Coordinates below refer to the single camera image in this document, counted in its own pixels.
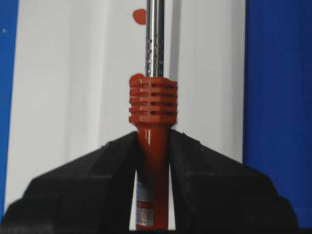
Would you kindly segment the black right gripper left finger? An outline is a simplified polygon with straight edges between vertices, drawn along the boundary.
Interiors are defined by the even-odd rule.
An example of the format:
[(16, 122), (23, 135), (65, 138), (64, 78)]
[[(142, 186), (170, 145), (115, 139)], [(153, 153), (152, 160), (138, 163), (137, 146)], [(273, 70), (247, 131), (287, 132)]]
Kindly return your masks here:
[(34, 178), (7, 209), (3, 234), (127, 234), (136, 132)]

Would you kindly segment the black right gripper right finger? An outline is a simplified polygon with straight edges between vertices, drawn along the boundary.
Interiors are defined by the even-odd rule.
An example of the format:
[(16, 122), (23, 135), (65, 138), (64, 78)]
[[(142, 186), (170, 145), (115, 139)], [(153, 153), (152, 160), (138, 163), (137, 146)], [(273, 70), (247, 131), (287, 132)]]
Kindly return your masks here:
[(179, 234), (295, 231), (290, 202), (271, 179), (175, 130), (169, 135)]

